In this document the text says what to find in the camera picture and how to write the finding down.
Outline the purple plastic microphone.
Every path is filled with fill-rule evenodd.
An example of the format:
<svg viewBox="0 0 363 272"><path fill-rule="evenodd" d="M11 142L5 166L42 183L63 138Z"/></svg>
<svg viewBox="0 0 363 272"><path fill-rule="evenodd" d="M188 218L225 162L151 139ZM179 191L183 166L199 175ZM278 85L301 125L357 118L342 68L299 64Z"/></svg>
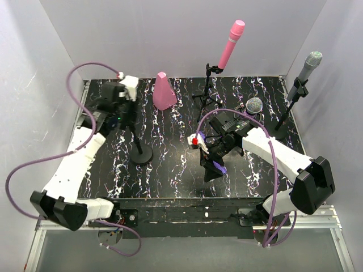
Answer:
<svg viewBox="0 0 363 272"><path fill-rule="evenodd" d="M223 172L223 175L226 173L226 167L217 167L218 169L220 169Z"/></svg>

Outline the black clip mic stand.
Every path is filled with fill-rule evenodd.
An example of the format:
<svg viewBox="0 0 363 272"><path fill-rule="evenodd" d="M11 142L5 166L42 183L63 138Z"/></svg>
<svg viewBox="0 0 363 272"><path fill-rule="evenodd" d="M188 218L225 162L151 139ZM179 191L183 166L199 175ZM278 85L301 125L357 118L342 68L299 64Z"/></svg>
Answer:
<svg viewBox="0 0 363 272"><path fill-rule="evenodd" d="M153 149L140 142L136 133L136 115L133 113L127 114L127 127L133 135L134 148L129 152L130 161L139 166L147 165L153 159Z"/></svg>

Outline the purple glitter microphone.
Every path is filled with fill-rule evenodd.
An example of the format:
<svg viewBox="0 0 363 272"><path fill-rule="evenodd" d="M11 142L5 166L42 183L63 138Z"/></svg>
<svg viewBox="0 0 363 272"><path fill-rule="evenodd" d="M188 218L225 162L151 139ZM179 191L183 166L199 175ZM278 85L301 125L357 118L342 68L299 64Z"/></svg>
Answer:
<svg viewBox="0 0 363 272"><path fill-rule="evenodd" d="M246 112L249 115L255 115L260 113L263 110L263 102L258 97L250 98L246 102Z"/></svg>

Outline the black folding tripod stand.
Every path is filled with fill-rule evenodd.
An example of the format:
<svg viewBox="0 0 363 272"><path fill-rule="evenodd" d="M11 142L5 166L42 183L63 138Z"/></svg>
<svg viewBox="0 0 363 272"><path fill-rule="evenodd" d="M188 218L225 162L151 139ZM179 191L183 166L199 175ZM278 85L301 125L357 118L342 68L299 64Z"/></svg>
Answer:
<svg viewBox="0 0 363 272"><path fill-rule="evenodd" d="M218 66L210 66L208 63L206 64L206 80L205 80L205 86L204 91L201 95L192 95L192 99L199 99L201 101L201 107L199 116L197 118L197 122L201 120L202 113L204 109L211 105L211 104L217 104L217 106L220 108L222 107L223 101L222 100L216 100L212 98L209 94L210 89L212 88L212 85L210 84L210 76L212 73L220 74L223 70L220 69Z"/></svg>

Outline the black round-base mic stand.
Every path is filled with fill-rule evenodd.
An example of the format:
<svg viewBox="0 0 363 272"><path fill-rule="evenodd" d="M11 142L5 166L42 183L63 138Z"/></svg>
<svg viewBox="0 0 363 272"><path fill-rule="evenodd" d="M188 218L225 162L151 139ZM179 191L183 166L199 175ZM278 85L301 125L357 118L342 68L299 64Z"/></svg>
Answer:
<svg viewBox="0 0 363 272"><path fill-rule="evenodd" d="M279 121L273 127L274 137L278 140L282 140L286 138L286 135L289 131L289 117L293 115L293 109L296 108L296 104L303 98L305 98L309 91L306 87L308 83L308 79L301 80L298 77L295 78L293 87L291 89L290 103L287 107L287 110L281 115Z"/></svg>

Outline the pink microphone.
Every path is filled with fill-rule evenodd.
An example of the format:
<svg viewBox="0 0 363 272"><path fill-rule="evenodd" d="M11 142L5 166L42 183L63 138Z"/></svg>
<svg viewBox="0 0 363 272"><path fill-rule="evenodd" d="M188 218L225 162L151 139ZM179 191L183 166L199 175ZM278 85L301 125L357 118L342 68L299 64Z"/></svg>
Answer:
<svg viewBox="0 0 363 272"><path fill-rule="evenodd" d="M220 61L217 65L217 67L223 71L227 65L227 62L235 48L235 45L237 41L240 39L240 37L243 34L245 28L245 22L242 20L236 20L230 30L229 33L229 39L225 45L225 48L222 52L222 56L220 58Z"/></svg>

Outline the silver microphone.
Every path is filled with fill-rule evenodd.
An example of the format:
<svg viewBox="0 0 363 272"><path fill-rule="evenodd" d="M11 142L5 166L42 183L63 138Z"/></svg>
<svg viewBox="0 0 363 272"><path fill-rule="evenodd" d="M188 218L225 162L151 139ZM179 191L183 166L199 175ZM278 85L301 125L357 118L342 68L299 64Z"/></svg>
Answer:
<svg viewBox="0 0 363 272"><path fill-rule="evenodd" d="M320 65L323 58L323 54L319 51L313 51L311 52L305 59L303 68L297 78L301 83L304 83L308 80L311 73ZM293 83L293 86L291 87L288 96L287 101L292 101L293 96L297 93L297 87L295 86L295 83Z"/></svg>

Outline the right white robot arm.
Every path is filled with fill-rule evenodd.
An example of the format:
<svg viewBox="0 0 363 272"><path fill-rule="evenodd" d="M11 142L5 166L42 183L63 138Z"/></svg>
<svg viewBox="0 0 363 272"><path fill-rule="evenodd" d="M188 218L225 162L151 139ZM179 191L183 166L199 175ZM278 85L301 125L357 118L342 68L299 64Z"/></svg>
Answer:
<svg viewBox="0 0 363 272"><path fill-rule="evenodd" d="M327 159L321 156L313 159L267 137L251 118L231 118L222 111L211 119L210 125L217 132L214 143L207 143L202 132L188 137L190 148L200 150L205 182L226 173L222 158L239 147L276 166L293 183L292 188L267 196L255 207L255 213L263 220L292 211L312 215L334 193L334 179Z"/></svg>

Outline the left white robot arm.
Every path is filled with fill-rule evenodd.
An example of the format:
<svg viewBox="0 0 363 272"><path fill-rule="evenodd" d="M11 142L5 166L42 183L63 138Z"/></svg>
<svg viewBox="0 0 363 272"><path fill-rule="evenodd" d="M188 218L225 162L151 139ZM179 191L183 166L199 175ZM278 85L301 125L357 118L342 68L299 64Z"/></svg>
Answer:
<svg viewBox="0 0 363 272"><path fill-rule="evenodd" d="M126 76L119 82L105 82L99 98L89 103L91 117L83 112L79 117L68 151L55 174L41 192L34 191L30 202L45 219L71 231L78 230L86 221L107 219L115 213L115 204L106 198L80 200L78 191L82 180L115 128L125 128L135 116L139 79Z"/></svg>

